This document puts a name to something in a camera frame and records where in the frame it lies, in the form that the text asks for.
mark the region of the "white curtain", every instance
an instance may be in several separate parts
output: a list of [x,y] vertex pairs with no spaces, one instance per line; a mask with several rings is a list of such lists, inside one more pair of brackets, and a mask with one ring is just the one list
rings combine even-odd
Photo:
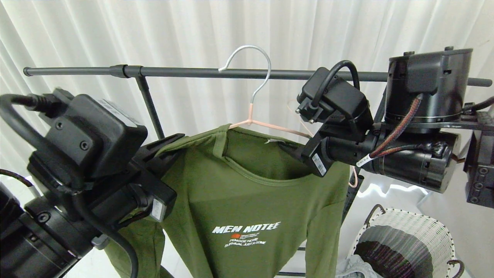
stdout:
[[[0,3],[0,91],[43,94],[62,87],[72,94],[112,100],[149,130],[150,117],[133,79],[110,76],[24,76],[24,67],[110,66],[218,68],[238,46],[260,46],[273,69],[315,70],[352,60],[359,71],[386,72],[388,58],[404,51],[474,48],[470,77],[494,79],[492,0],[5,0]],[[265,68],[254,50],[231,68]],[[165,135],[194,135],[247,116],[260,80],[148,78]],[[304,131],[287,102],[303,81],[270,80],[255,100],[254,117]],[[376,111],[384,83],[363,82]],[[470,87],[466,101],[493,95]],[[35,113],[18,111],[42,134]],[[309,128],[317,131],[316,125]],[[260,127],[288,139],[294,135]],[[27,175],[32,151],[0,121],[0,165]]]

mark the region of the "green shirt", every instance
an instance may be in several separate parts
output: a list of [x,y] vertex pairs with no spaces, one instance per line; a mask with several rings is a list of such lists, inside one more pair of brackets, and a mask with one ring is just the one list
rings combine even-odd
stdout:
[[[307,239],[307,277],[333,277],[348,166],[336,162],[319,178],[277,142],[266,143],[286,139],[228,127],[161,150],[186,149],[163,177],[178,197],[162,227],[192,276],[272,278]],[[161,259],[148,251],[146,268]],[[139,273],[158,277],[159,270]]]

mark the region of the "woven basket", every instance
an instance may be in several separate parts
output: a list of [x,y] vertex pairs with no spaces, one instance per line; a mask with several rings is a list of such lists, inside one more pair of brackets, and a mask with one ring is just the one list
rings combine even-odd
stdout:
[[449,278],[455,259],[450,232],[425,215],[375,205],[348,256],[360,255],[385,278]]

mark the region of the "hanger hook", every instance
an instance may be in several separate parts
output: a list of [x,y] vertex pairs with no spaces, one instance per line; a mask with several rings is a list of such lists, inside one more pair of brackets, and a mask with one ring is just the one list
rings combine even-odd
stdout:
[[233,57],[242,49],[245,49],[245,48],[253,48],[255,50],[258,50],[260,51],[264,57],[266,57],[266,60],[268,61],[268,74],[266,75],[266,79],[264,79],[264,82],[261,84],[261,86],[259,86],[255,91],[254,93],[252,94],[252,98],[250,99],[250,103],[254,103],[254,98],[255,98],[255,95],[257,94],[257,92],[259,90],[261,90],[262,87],[264,87],[264,85],[266,85],[266,83],[268,82],[269,80],[269,76],[271,75],[271,59],[269,59],[269,56],[268,54],[266,53],[266,51],[264,51],[262,48],[258,47],[258,46],[241,46],[239,48],[237,48],[231,55],[230,57],[228,58],[228,60],[226,61],[226,65],[222,68],[219,68],[218,71],[224,71],[228,68],[228,66],[230,65],[230,62],[232,61]]

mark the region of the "robotic arm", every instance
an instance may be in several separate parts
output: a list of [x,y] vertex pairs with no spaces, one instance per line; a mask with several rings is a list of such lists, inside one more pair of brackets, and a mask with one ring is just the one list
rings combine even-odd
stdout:
[[[338,63],[331,70],[319,68],[297,97],[297,111],[305,121],[323,125],[306,145],[280,147],[318,176],[324,176],[334,161],[342,161],[444,192],[460,159],[458,135],[440,129],[473,130],[464,167],[469,176],[467,201],[494,207],[494,123],[487,112],[477,111],[493,104],[494,98],[463,105],[471,52],[447,49],[391,58],[385,121],[377,123],[350,61]],[[337,74],[342,67],[350,68],[353,86]],[[44,70],[47,74],[59,72]],[[105,68],[95,70],[97,74],[106,73]],[[126,65],[110,67],[108,72],[136,78],[153,123],[159,127],[144,78],[146,70],[150,76],[159,76],[159,70],[178,76],[170,68]],[[190,77],[225,74],[238,78],[244,74],[244,70],[218,73],[217,69],[204,69],[200,76],[200,69],[189,70]],[[87,69],[77,72],[91,74]],[[265,73],[256,73],[258,77],[264,78]],[[38,134],[13,105],[40,112],[50,125],[48,134]],[[104,248],[109,239],[126,250],[131,277],[136,277],[135,251],[117,231],[148,215],[162,221],[171,212],[176,193],[160,177],[180,153],[156,154],[184,135],[141,146],[146,128],[114,103],[84,94],[72,96],[62,89],[43,96],[2,95],[0,116],[35,147],[28,170],[44,193],[23,210],[8,189],[1,188],[2,277],[62,277],[93,247]],[[126,218],[136,209],[140,212]]]

